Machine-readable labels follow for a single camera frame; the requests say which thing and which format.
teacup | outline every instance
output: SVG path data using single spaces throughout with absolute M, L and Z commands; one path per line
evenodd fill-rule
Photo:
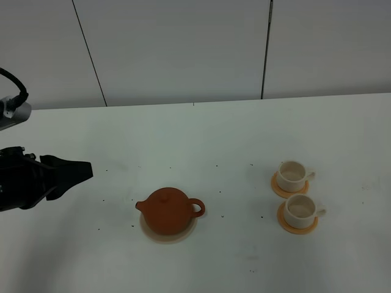
M 314 201 L 305 194 L 292 195 L 285 202 L 283 217 L 288 225 L 296 229 L 305 229 L 313 224 L 315 217 L 326 214 L 326 207 Z
M 286 161 L 280 164 L 277 172 L 277 184 L 284 191 L 297 192 L 304 187 L 306 180 L 314 177 L 314 170 L 305 168 L 299 162 Z

cable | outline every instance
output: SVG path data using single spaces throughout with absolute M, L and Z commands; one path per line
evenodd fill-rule
M 13 74 L 9 73 L 7 70 L 0 68 L 0 74 L 8 78 L 10 81 L 12 81 L 20 90 L 19 95 L 14 97 L 13 99 L 9 100 L 7 102 L 7 107 L 11 111 L 15 111 L 18 107 L 20 107 L 29 96 L 25 86 L 21 83 L 19 79 L 17 79 Z

teapot spout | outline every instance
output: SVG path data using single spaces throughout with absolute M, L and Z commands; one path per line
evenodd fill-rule
M 136 203 L 136 209 L 138 209 L 139 211 L 143 211 L 145 208 L 145 201 L 138 201 Z

teapot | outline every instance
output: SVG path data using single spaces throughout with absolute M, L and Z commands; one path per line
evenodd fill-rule
M 201 210 L 195 212 L 193 204 Z M 145 222 L 156 234 L 174 235 L 182 232 L 192 218 L 205 213 L 205 205 L 196 198 L 188 198 L 176 188 L 165 187 L 153 192 L 146 200 L 138 201 L 136 209 L 141 211 Z

orange saucer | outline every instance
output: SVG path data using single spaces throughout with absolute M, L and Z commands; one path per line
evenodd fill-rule
M 285 190 L 282 190 L 279 185 L 277 184 L 277 172 L 275 172 L 275 174 L 273 175 L 273 177 L 271 178 L 271 188 L 272 190 L 277 194 L 279 195 L 280 197 L 283 197 L 283 198 L 289 198 L 291 195 L 294 195 L 294 194 L 306 194 L 307 191 L 308 191 L 308 188 L 310 187 L 310 183 L 308 182 L 308 180 L 305 182 L 305 185 L 302 189 L 300 189 L 299 191 L 296 191 L 296 192 L 287 192 Z
M 311 233 L 316 228 L 316 226 L 318 226 L 318 217 L 315 217 L 315 220 L 313 221 L 313 224 L 311 226 L 309 226 L 305 229 L 293 228 L 292 226 L 288 225 L 288 223 L 283 218 L 283 208 L 284 207 L 285 207 L 285 202 L 282 203 L 280 205 L 279 209 L 277 210 L 277 219 L 279 220 L 281 227 L 284 228 L 285 230 L 287 230 L 288 232 L 290 232 L 292 234 L 304 235 L 304 234 Z

